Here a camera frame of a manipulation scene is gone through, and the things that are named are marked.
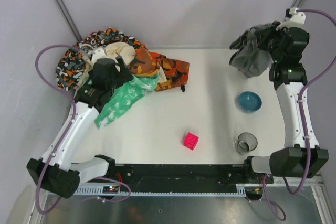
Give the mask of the orange grey camouflage cloth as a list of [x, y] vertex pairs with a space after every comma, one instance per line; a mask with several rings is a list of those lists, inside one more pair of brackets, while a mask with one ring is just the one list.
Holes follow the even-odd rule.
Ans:
[[[127, 36], [123, 32], [114, 28], [103, 31], [92, 32], [88, 37], [74, 44], [74, 47], [91, 54], [91, 51], [109, 44], [124, 42], [134, 49], [145, 48], [145, 44], [140, 43], [132, 36]], [[60, 59], [56, 67], [57, 86], [60, 89], [70, 90], [75, 88], [81, 76], [84, 74], [86, 63], [81, 52], [68, 49], [64, 57]]]

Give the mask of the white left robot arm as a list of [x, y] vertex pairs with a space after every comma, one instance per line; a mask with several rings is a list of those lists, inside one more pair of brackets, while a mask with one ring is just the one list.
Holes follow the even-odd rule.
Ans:
[[80, 184], [93, 179], [114, 177], [116, 162], [99, 154], [83, 163], [73, 163], [90, 125], [111, 100], [117, 88], [133, 80], [121, 56], [100, 58], [89, 72], [86, 84], [72, 99], [72, 110], [50, 148], [40, 159], [30, 159], [27, 170], [35, 184], [62, 198], [70, 198]]

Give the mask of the cream white cloth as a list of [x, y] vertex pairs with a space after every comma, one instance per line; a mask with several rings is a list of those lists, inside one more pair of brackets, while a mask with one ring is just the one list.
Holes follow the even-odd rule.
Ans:
[[[125, 42], [115, 42], [108, 44], [104, 47], [106, 50], [107, 58], [113, 59], [115, 62], [117, 56], [121, 56], [126, 65], [130, 64], [131, 61], [135, 58], [135, 49], [126, 44]], [[77, 82], [77, 87], [82, 87], [89, 79], [89, 71], [93, 69], [93, 64], [91, 62], [92, 51], [95, 50], [93, 46], [80, 46], [81, 51], [88, 49], [88, 56], [84, 56], [83, 60], [85, 62], [85, 70], [82, 76], [80, 77], [79, 81]]]

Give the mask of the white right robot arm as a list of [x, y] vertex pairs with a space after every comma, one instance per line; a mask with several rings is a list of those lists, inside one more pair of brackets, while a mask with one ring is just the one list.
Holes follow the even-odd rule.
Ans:
[[309, 39], [305, 30], [281, 27], [280, 22], [257, 32], [257, 47], [273, 60], [269, 80], [284, 120], [285, 143], [269, 156], [248, 156], [244, 163], [254, 173], [312, 178], [329, 159], [328, 150], [320, 148], [314, 135], [306, 102], [308, 80], [300, 60]]

